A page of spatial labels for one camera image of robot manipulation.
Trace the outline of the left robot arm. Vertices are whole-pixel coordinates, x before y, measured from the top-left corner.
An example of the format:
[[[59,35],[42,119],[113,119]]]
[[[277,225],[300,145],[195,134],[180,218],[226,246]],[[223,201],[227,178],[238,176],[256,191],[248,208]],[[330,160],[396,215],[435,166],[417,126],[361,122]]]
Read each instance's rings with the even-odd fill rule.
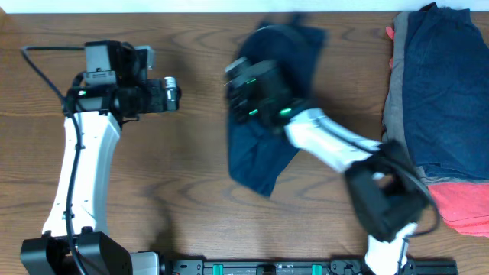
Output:
[[[171,76],[148,78],[149,46],[101,40],[82,52],[86,68],[59,96],[65,147],[57,194],[40,237],[22,243],[21,262],[30,274],[159,274],[157,252],[131,253],[111,239],[106,200],[122,127],[176,111],[180,87]]]

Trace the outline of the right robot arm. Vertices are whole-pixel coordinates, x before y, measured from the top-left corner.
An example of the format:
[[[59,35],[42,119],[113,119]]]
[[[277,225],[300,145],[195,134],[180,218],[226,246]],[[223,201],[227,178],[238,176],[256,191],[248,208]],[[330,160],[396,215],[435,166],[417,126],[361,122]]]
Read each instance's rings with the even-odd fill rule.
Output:
[[[366,267],[374,274],[410,274],[411,238],[434,203],[397,141],[374,141],[342,127],[310,100],[296,97],[274,60],[241,57],[225,69],[228,168],[232,179],[269,196],[297,150],[345,178],[358,221],[368,233]]]

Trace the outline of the navy blue shorts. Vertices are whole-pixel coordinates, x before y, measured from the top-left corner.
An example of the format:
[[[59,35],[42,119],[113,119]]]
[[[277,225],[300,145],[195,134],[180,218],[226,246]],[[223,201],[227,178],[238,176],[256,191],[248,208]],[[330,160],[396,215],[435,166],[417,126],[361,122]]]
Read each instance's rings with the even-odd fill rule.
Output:
[[[262,21],[244,41],[235,60],[245,57],[253,64],[276,61],[293,94],[304,98],[308,107],[313,74],[325,39],[324,30],[302,25],[299,15],[294,15],[288,24]],[[264,126],[257,119],[239,124],[233,120],[228,105],[230,177],[262,196],[269,196],[277,177],[298,151],[284,134],[284,126]]]

